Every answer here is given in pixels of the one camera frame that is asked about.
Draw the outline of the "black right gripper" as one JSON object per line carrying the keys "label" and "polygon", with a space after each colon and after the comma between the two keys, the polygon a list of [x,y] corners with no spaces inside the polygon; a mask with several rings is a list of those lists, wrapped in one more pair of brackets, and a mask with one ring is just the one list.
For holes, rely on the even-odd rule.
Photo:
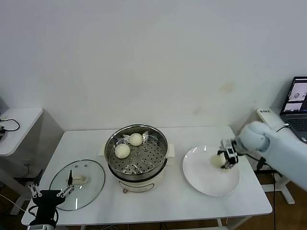
{"label": "black right gripper", "polygon": [[236,139],[222,139],[217,154],[224,153],[225,169],[231,169],[238,163],[238,156],[242,156],[242,146]]}

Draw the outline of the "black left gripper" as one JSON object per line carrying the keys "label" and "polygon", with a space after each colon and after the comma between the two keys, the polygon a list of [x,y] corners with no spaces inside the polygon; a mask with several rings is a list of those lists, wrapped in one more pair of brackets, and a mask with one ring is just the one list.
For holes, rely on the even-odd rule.
{"label": "black left gripper", "polygon": [[44,170],[42,169],[39,174],[34,178],[32,184],[28,188],[32,194],[33,202],[37,206],[35,219],[32,223],[57,223],[59,215],[57,205],[59,205],[60,197],[65,198],[73,189],[72,184],[72,170],[70,170],[67,187],[60,190],[39,190],[39,183],[42,178]]}

